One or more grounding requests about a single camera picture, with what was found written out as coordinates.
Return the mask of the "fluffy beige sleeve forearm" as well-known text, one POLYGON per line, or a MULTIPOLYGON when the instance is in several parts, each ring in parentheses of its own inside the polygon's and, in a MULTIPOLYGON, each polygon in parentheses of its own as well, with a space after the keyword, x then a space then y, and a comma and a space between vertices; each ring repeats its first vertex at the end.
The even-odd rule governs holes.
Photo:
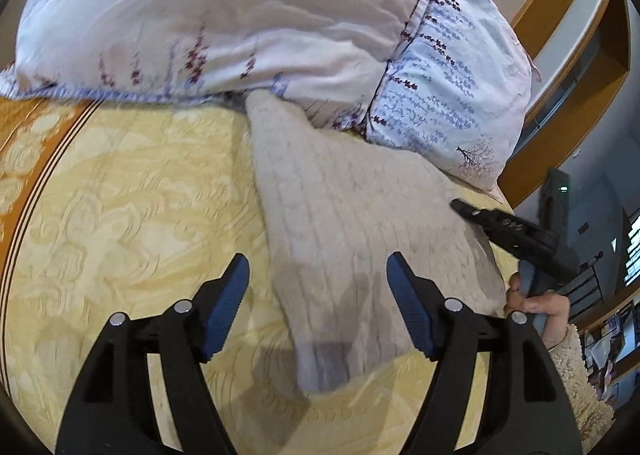
POLYGON ((570 324, 562 341, 549 350, 572 405, 582 442, 582 453, 588 454, 611 429, 614 409, 598 397, 590 385, 577 328, 570 324))

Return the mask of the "person's right hand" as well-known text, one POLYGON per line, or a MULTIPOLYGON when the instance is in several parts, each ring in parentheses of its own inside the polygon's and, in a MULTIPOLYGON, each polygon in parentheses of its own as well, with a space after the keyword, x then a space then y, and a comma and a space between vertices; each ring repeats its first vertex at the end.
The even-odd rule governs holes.
POLYGON ((540 337, 548 350, 556 347, 565 338, 570 317, 570 301, 558 293, 547 291, 539 296, 526 298, 521 292, 521 276, 516 272, 510 276, 506 291, 504 312, 521 311, 547 316, 540 337))

